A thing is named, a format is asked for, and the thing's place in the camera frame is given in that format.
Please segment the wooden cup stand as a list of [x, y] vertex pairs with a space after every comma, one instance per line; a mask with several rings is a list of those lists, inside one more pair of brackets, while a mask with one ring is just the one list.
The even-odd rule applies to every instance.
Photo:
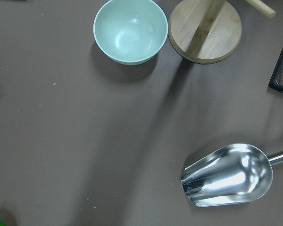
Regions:
[[170, 15], [168, 35], [185, 59], [213, 64], [236, 50], [242, 24], [238, 12], [226, 0], [183, 0]]

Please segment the steel ice scoop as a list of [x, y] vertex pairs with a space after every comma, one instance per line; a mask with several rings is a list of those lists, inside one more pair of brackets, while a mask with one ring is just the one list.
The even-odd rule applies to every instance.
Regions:
[[184, 169], [181, 185], [198, 207], [255, 201], [273, 182], [273, 166], [283, 163], [283, 151], [267, 156], [250, 144], [226, 145]]

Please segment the mint green bowl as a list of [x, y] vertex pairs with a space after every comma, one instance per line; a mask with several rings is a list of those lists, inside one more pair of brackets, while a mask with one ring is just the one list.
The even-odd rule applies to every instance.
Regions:
[[152, 0], [109, 0], [96, 14], [93, 34], [100, 50], [110, 59], [139, 65], [162, 49], [168, 21]]

